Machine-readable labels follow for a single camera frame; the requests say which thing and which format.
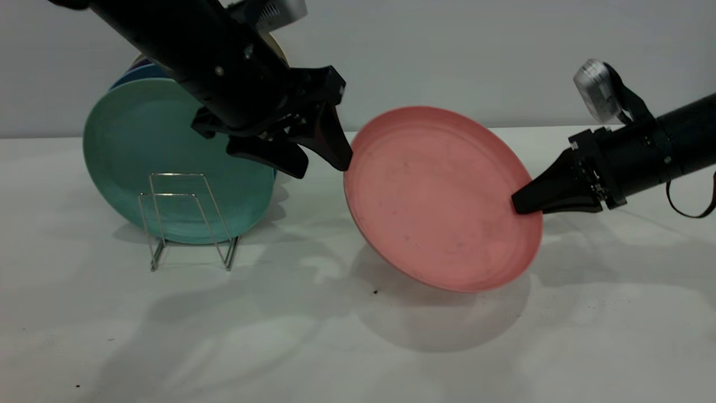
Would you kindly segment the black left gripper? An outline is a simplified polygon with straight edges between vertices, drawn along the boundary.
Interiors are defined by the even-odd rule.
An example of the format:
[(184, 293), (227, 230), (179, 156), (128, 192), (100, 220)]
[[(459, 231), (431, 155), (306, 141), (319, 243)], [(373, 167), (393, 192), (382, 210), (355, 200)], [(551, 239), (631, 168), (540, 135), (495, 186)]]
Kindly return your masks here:
[[(201, 100), (191, 127), (204, 138), (229, 135), (226, 153), (255, 161), (296, 179), (304, 178), (316, 153), (333, 168), (350, 168), (352, 150), (335, 105), (346, 82), (332, 66), (290, 67), (279, 79), (241, 77), (227, 90)], [(264, 140), (291, 128), (291, 139)]]

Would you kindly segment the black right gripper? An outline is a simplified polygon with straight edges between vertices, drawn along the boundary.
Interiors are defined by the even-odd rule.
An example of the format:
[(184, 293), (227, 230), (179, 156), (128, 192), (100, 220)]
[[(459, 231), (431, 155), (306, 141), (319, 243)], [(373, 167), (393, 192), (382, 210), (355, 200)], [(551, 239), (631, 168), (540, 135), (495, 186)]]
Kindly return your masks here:
[(611, 137), (611, 128), (588, 129), (571, 136), (571, 149), (565, 149), (547, 170), (512, 194), (515, 212), (599, 213), (602, 204), (610, 210), (626, 205), (626, 196), (606, 158), (606, 142)]

